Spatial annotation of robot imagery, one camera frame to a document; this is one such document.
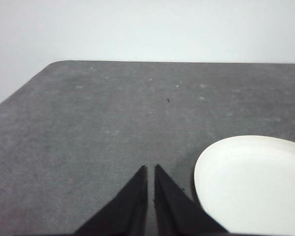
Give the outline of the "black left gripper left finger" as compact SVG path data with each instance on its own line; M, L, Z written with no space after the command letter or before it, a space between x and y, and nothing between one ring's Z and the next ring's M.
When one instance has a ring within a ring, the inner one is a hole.
M147 167L141 166L119 193L74 233L144 234L147 206Z

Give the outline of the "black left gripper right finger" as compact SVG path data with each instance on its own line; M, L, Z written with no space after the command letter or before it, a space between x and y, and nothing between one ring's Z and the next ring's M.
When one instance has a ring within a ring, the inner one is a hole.
M154 172L154 205L160 234L228 234L194 203L160 166Z

